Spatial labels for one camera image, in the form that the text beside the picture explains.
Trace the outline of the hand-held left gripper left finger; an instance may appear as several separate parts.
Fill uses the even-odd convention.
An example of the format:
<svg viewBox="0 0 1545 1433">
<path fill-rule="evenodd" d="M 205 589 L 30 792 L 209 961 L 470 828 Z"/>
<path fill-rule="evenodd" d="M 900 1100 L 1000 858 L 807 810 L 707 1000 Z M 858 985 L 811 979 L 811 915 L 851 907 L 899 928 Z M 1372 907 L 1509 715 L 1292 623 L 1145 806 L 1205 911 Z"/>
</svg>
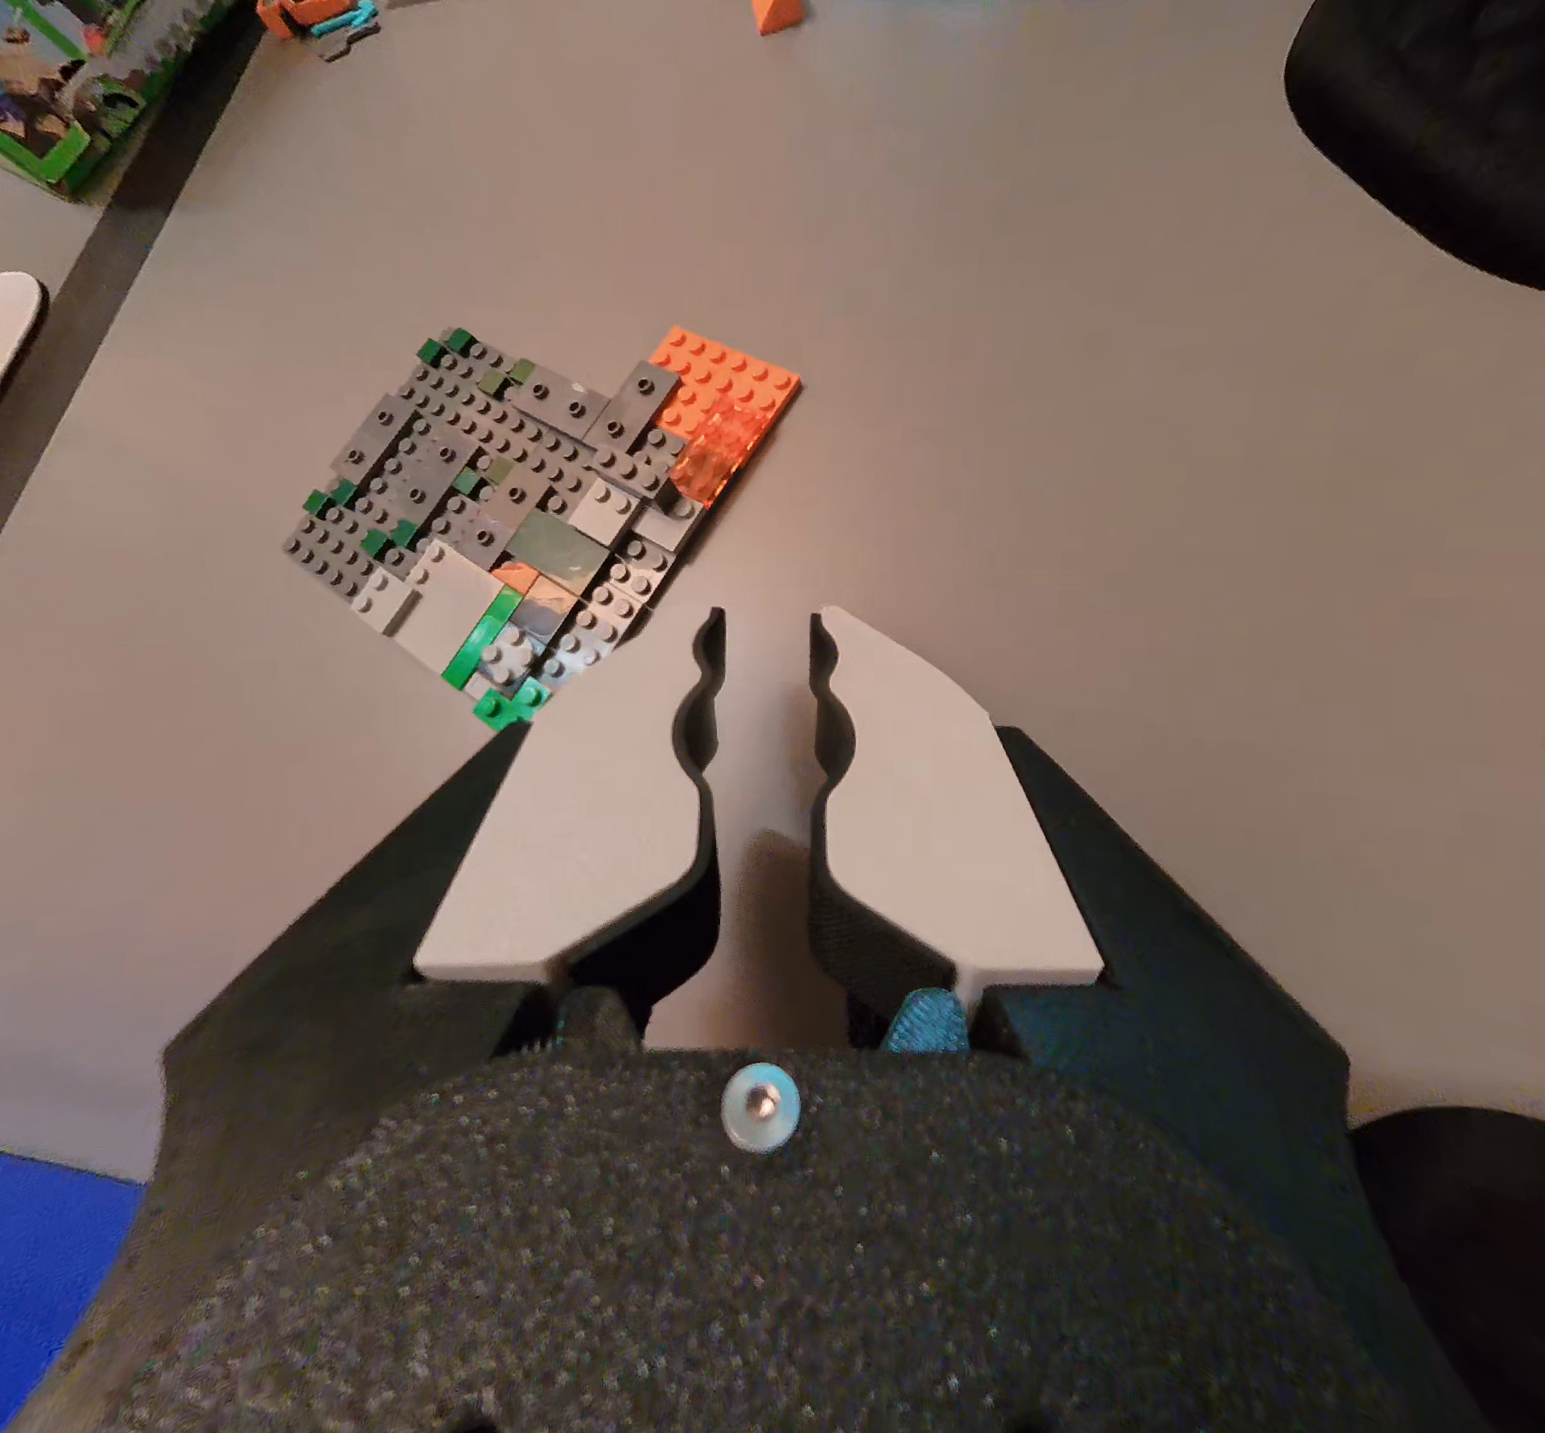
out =
<svg viewBox="0 0 1545 1433">
<path fill-rule="evenodd" d="M 419 976 L 559 980 L 703 873 L 722 661 L 722 610 L 662 612 L 536 715 L 416 948 Z"/>
</svg>

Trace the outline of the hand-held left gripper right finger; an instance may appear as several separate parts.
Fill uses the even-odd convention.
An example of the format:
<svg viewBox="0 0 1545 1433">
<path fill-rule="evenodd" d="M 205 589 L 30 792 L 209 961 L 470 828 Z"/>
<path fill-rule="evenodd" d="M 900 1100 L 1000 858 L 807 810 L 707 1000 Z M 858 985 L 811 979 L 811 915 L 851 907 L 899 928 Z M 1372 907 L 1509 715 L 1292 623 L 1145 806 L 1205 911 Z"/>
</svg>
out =
<svg viewBox="0 0 1545 1433">
<path fill-rule="evenodd" d="M 811 619 L 811 944 L 845 989 L 1089 985 L 1103 968 L 990 715 L 841 606 Z"/>
</svg>

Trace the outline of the grey and orange lego build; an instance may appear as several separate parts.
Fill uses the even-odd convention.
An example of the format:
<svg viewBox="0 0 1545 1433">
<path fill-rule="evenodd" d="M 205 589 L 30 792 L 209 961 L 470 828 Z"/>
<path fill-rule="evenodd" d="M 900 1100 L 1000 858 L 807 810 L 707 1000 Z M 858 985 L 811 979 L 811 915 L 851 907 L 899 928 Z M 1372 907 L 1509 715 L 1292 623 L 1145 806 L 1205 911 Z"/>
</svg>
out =
<svg viewBox="0 0 1545 1433">
<path fill-rule="evenodd" d="M 447 328 L 282 552 L 485 727 L 526 727 L 645 625 L 798 393 L 794 370 L 685 328 L 611 395 Z"/>
</svg>

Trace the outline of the blue plastic storage bin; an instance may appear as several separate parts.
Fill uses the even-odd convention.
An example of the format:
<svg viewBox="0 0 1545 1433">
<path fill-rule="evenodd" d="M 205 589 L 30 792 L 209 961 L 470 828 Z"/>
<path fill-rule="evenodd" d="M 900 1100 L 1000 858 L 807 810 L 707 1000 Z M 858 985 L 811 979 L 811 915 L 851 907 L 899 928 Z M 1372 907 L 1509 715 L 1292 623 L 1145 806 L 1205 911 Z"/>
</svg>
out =
<svg viewBox="0 0 1545 1433">
<path fill-rule="evenodd" d="M 1 1423 L 80 1324 L 142 1192 L 119 1177 L 1 1154 Z"/>
</svg>

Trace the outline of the white stand base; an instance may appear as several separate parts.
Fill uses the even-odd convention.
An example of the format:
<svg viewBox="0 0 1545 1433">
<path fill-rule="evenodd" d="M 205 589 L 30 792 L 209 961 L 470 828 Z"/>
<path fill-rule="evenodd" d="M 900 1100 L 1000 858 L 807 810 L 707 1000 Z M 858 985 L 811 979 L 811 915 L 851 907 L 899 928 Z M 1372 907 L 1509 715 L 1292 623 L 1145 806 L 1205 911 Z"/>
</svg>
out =
<svg viewBox="0 0 1545 1433">
<path fill-rule="evenodd" d="M 21 270 L 0 275 L 0 321 L 1 321 L 1 393 L 7 389 L 19 362 L 48 312 L 45 284 Z"/>
</svg>

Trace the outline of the black office chair seat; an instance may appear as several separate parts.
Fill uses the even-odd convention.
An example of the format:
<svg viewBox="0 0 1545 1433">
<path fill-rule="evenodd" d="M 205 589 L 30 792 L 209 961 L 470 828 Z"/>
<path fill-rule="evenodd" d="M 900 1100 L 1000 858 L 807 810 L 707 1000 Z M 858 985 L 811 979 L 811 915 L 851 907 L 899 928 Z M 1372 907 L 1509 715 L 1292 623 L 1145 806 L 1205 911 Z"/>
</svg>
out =
<svg viewBox="0 0 1545 1433">
<path fill-rule="evenodd" d="M 1543 0 L 1313 0 L 1305 135 L 1432 244 L 1543 288 Z M 1350 1136 L 1418 1313 L 1494 1430 L 1543 1429 L 1543 1118 L 1416 1108 Z"/>
</svg>

